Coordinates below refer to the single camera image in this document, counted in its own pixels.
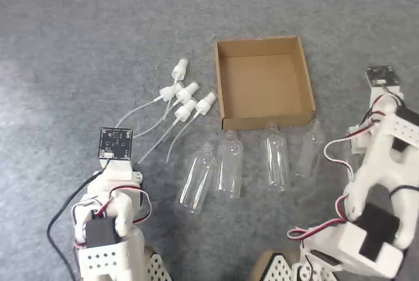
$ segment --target cardboard box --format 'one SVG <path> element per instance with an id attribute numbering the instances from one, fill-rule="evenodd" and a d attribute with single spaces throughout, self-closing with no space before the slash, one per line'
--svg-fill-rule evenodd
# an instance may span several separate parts
<path id="1" fill-rule="evenodd" d="M 221 128 L 308 124 L 316 107 L 300 37 L 215 44 Z"/>

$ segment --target plastic bottle neck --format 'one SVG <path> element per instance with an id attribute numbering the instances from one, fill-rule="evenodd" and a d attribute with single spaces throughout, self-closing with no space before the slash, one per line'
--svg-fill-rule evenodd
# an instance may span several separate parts
<path id="1" fill-rule="evenodd" d="M 235 130 L 227 130 L 227 132 L 225 133 L 225 137 L 228 140 L 236 140 L 237 139 L 237 132 Z"/>
<path id="2" fill-rule="evenodd" d="M 202 150 L 205 151 L 205 152 L 212 152 L 214 150 L 214 147 L 209 142 L 206 142 L 206 143 L 203 144 Z"/>
<path id="3" fill-rule="evenodd" d="M 318 119 L 314 119 L 311 129 L 312 132 L 319 132 L 321 130 L 320 121 Z"/>
<path id="4" fill-rule="evenodd" d="M 268 125 L 266 126 L 266 129 L 269 132 L 277 132 L 278 131 L 278 125 L 274 121 L 269 121 Z"/>

